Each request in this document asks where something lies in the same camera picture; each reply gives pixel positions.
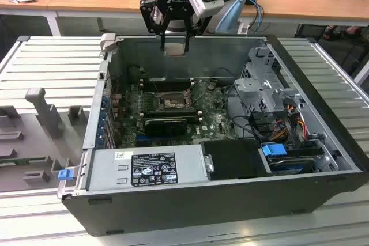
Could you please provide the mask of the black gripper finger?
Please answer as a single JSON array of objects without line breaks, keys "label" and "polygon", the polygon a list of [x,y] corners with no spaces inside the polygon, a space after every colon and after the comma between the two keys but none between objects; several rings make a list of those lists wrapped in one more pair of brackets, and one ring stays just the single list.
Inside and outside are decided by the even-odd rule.
[{"label": "black gripper finger", "polygon": [[[140,0],[140,12],[149,33],[160,36],[160,49],[164,52],[165,32],[170,23],[170,5],[168,0]],[[161,13],[160,21],[156,22],[153,18],[155,11]]]},{"label": "black gripper finger", "polygon": [[187,53],[189,51],[189,43],[190,38],[194,36],[202,35],[210,23],[212,16],[206,18],[200,18],[199,21],[195,24],[191,22],[190,18],[185,19],[184,24],[186,27],[186,38],[184,45],[184,52]]}]

